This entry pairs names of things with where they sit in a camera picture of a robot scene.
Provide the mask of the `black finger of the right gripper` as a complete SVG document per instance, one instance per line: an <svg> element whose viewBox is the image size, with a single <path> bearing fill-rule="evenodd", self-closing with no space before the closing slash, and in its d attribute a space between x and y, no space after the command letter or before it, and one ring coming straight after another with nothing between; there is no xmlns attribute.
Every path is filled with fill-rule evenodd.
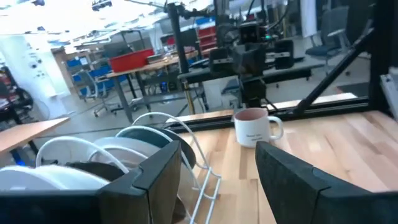
<svg viewBox="0 0 398 224"><path fill-rule="evenodd" d="M277 70L291 68L294 65L294 42L292 40L279 40L275 43L276 54L274 63Z"/></svg>
<svg viewBox="0 0 398 224"><path fill-rule="evenodd" d="M209 68L211 73L220 74L233 70L233 59L229 56L227 48L210 50Z"/></svg>

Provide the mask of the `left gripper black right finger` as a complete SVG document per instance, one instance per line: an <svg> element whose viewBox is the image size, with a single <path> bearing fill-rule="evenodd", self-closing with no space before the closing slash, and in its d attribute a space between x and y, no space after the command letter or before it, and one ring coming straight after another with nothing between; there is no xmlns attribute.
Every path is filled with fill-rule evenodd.
<svg viewBox="0 0 398 224"><path fill-rule="evenodd" d="M277 224L398 224L398 191L370 192L264 141L255 160Z"/></svg>

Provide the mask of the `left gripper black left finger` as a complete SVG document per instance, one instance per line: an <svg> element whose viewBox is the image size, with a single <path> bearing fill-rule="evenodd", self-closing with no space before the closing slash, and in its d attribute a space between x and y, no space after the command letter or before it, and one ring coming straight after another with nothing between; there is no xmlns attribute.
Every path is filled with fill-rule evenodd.
<svg viewBox="0 0 398 224"><path fill-rule="evenodd" d="M0 224L171 224L180 182L180 142L124 174L102 163L66 166L109 181L98 190L0 190Z"/></svg>

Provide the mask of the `dark round plate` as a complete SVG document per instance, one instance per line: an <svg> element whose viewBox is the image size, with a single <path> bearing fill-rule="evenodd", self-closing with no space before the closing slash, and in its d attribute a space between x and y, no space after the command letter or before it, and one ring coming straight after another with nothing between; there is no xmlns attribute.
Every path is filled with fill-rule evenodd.
<svg viewBox="0 0 398 224"><path fill-rule="evenodd" d="M185 140L172 131L150 126L130 126L122 129L116 135L116 137L137 139L159 148L164 147L170 142L165 136L173 141L180 141L182 152L185 154L190 167L194 168L197 159L193 149Z"/></svg>

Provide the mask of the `grey side table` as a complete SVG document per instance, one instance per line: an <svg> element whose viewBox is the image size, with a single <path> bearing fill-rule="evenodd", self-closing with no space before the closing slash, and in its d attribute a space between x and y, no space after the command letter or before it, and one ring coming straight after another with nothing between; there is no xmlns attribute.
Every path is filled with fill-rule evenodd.
<svg viewBox="0 0 398 224"><path fill-rule="evenodd" d="M296 63L292 68L276 70L274 68L263 71L261 77L266 83L277 83L299 78L308 79L312 75L312 69L323 67L324 63L314 60L304 60ZM208 80L236 76L234 72L211 73L209 68L195 69L191 72L180 74L177 78L183 83L199 83Z"/></svg>

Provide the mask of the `red and blue shelf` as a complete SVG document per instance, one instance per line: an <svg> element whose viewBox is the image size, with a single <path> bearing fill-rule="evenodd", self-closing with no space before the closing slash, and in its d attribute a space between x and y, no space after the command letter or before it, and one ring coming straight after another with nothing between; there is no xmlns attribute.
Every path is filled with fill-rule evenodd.
<svg viewBox="0 0 398 224"><path fill-rule="evenodd" d="M208 58L210 51L217 48L216 26L213 17L195 19L197 37L203 58Z"/></svg>

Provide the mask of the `dark grey office chair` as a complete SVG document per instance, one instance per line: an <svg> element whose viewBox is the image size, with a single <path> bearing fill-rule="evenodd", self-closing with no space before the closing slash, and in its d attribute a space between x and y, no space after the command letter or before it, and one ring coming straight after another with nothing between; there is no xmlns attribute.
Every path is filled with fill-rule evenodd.
<svg viewBox="0 0 398 224"><path fill-rule="evenodd" d="M329 61L338 54L347 53L368 33L373 21L373 5L338 6L324 12L319 32L321 43L316 44L312 35L312 46L305 53L324 60L324 69L328 73L331 70Z"/></svg>

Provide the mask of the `wooden work table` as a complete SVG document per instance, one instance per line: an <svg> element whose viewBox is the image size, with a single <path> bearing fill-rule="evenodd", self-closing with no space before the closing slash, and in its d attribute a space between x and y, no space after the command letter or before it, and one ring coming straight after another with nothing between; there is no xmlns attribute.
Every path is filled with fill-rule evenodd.
<svg viewBox="0 0 398 224"><path fill-rule="evenodd" d="M122 105L122 109L123 109L128 121L133 122L132 109L138 103L143 103L143 105L145 105L147 107L147 109L149 111L151 111L150 103L147 100L147 93L146 93L144 81L142 80L142 77L141 77L141 72L160 70L163 68L167 68L169 65L173 65L173 64L176 64L179 62L180 62L180 60L179 60L178 56L174 56L171 58L164 57L155 63L150 63L143 67L134 68L132 70L126 70L123 72L111 72L111 73L106 74L106 78L114 81L114 84L116 87L116 92L118 94L118 97L119 97L121 105ZM134 94L136 92L135 92L134 88L131 86L131 93L133 94L134 99L133 99L132 103L128 103L127 99L125 97L125 94L123 92L123 89L121 87L121 82L118 80L118 77L125 76L125 77L127 77L127 80L130 81L131 74L133 74L134 77L136 78L142 96L140 98L135 96Z"/></svg>

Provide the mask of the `white mug with text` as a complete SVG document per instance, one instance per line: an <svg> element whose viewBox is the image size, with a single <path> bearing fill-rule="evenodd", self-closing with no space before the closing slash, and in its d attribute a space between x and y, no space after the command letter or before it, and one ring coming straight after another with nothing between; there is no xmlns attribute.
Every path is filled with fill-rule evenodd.
<svg viewBox="0 0 398 224"><path fill-rule="evenodd" d="M283 137L283 122L276 116L269 116L263 108L247 108L233 115L237 142L244 147L254 148L258 141L274 141ZM270 122L275 122L279 132L272 135Z"/></svg>

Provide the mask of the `red plastic bin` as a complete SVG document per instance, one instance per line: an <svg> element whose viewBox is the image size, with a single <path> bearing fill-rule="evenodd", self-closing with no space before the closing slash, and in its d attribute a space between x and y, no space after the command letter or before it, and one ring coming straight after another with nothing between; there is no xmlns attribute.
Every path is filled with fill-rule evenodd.
<svg viewBox="0 0 398 224"><path fill-rule="evenodd" d="M141 68L148 64L147 57L154 55L154 49L144 49L131 52L109 60L113 72L125 72L135 68Z"/></svg>

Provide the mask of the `light wooden table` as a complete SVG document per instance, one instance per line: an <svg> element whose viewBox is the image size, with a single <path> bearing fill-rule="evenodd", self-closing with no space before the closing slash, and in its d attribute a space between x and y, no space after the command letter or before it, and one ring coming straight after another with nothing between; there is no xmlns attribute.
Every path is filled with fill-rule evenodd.
<svg viewBox="0 0 398 224"><path fill-rule="evenodd" d="M36 123L19 124L5 131L0 131L0 155L10 152L18 146L51 131L66 123L70 118L59 118Z"/></svg>

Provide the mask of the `blue office chair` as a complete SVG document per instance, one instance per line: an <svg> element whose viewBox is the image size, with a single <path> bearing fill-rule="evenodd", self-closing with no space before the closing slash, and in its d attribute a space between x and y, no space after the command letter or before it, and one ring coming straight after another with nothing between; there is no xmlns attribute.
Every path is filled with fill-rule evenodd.
<svg viewBox="0 0 398 224"><path fill-rule="evenodd" d="M84 102L87 102L87 100L99 100L99 106L93 109L94 117L97 118L102 111L117 115L117 110L121 109L121 104L106 102L110 96L110 90L105 85L106 81L108 81L106 77L95 78L90 75L89 71L80 70L73 74L72 78L79 99Z"/></svg>

